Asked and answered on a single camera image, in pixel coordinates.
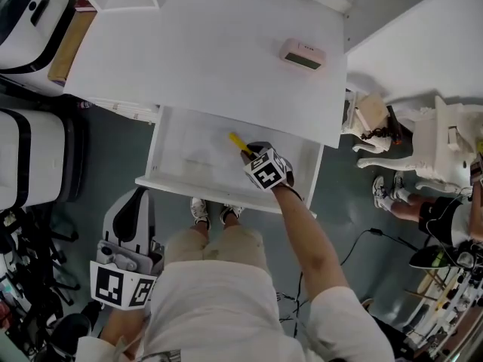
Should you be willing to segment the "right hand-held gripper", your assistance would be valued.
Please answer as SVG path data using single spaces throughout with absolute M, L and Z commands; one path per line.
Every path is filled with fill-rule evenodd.
M 276 186 L 294 187 L 293 167 L 281 156 L 271 143 L 256 141 L 248 144 L 251 153 L 240 151 L 245 163 L 244 172 L 248 179 L 262 191 Z

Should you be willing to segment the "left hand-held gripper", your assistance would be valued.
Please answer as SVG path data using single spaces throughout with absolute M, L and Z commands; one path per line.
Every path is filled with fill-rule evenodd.
M 165 260 L 164 246 L 151 241 L 154 225 L 154 201 L 145 187 L 126 192 L 107 210 L 104 240 L 90 262 L 92 299 L 120 310 L 146 306 Z

